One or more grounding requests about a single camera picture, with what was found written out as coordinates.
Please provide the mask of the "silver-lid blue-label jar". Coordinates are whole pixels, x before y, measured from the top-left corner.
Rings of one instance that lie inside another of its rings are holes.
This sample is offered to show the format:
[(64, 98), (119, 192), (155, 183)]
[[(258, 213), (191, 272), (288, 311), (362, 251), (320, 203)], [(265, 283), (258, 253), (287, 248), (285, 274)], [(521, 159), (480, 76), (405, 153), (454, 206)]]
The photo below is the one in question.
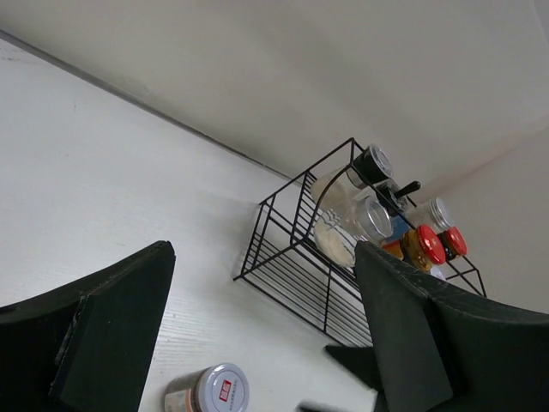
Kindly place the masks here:
[(447, 205), (441, 197), (434, 197), (415, 207), (408, 207), (392, 218), (393, 233), (389, 238), (400, 239), (407, 231), (427, 225), (435, 233), (444, 232), (455, 225)]

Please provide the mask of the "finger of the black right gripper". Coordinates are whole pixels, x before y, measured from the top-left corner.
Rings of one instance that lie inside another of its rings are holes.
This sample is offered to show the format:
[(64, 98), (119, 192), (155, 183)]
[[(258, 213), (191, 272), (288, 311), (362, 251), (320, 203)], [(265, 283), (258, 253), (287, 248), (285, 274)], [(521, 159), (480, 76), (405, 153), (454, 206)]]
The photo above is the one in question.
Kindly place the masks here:
[(330, 405), (303, 401), (298, 405), (298, 412), (337, 412), (337, 409)]

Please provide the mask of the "black-pump-lid spice jar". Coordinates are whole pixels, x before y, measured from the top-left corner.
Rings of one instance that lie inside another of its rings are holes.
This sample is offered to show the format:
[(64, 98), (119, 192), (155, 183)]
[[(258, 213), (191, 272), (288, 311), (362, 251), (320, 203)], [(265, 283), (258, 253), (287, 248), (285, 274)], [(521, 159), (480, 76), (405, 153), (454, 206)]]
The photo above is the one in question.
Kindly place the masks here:
[(390, 216), (403, 214), (408, 208), (407, 197), (421, 188), (421, 183), (414, 180), (400, 187), (393, 179), (386, 179), (377, 185), (377, 199)]

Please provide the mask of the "grey-lid reddish sauce jar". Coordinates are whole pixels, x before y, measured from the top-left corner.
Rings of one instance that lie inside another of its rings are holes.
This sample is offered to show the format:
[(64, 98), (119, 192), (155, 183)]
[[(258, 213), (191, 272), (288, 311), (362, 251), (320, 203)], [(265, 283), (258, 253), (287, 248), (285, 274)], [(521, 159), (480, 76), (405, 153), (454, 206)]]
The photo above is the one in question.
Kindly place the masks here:
[(250, 386), (244, 371), (229, 362), (174, 379), (164, 393), (167, 412), (243, 412)]

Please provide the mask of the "glass-lid spice jar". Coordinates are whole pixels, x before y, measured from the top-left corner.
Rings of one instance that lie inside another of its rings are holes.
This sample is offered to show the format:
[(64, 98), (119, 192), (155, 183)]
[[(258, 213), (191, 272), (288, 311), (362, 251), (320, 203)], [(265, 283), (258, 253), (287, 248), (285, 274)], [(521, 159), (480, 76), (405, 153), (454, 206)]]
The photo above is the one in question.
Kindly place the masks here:
[(388, 156), (376, 144), (370, 144), (349, 167), (335, 169), (318, 178), (311, 186), (311, 196), (320, 206), (334, 206), (356, 197), (370, 185), (392, 177), (393, 166)]

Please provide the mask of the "small red-cap brown bottle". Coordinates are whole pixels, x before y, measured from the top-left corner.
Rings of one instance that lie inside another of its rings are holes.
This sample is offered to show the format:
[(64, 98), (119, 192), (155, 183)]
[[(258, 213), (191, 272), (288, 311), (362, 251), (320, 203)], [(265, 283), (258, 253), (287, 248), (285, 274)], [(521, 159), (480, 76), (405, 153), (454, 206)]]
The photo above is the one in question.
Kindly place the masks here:
[(433, 266), (446, 262), (446, 254), (440, 239), (427, 225), (419, 225), (407, 231), (400, 239), (383, 244), (382, 248), (424, 272), (430, 272)]

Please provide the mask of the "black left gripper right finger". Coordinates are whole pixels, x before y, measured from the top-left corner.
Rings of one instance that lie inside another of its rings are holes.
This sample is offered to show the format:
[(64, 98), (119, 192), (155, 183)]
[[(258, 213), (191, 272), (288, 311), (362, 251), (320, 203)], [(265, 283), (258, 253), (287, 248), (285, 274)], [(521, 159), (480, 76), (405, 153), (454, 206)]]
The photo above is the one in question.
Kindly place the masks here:
[(377, 411), (545, 411), (548, 317), (355, 249), (369, 347), (327, 354), (377, 393)]

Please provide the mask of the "silver-lid white powder jar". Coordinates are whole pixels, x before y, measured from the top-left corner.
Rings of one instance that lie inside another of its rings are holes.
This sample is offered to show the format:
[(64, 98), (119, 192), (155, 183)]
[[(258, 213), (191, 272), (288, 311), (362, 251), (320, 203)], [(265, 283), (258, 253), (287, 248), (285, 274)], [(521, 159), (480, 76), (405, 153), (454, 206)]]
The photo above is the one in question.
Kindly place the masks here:
[(375, 195), (345, 199), (323, 211), (314, 225), (314, 240), (319, 250), (335, 264), (351, 268), (359, 241), (380, 246), (394, 232), (386, 208)]

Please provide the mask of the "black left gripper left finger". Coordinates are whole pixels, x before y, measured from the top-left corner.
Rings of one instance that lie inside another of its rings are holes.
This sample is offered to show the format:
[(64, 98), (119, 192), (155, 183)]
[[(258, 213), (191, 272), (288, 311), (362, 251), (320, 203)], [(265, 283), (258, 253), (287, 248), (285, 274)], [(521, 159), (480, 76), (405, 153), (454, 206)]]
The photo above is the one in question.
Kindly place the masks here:
[(175, 267), (157, 241), (1, 309), (3, 411), (136, 411)]

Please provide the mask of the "red-lid brown sauce bottle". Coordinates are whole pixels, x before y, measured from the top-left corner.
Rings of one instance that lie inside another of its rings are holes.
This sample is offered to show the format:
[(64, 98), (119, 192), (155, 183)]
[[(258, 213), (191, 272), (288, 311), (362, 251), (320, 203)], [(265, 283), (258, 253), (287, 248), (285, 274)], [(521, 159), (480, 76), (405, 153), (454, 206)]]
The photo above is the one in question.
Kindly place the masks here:
[(439, 233), (437, 237), (444, 248), (447, 262), (467, 255), (467, 243), (457, 227), (451, 227)]

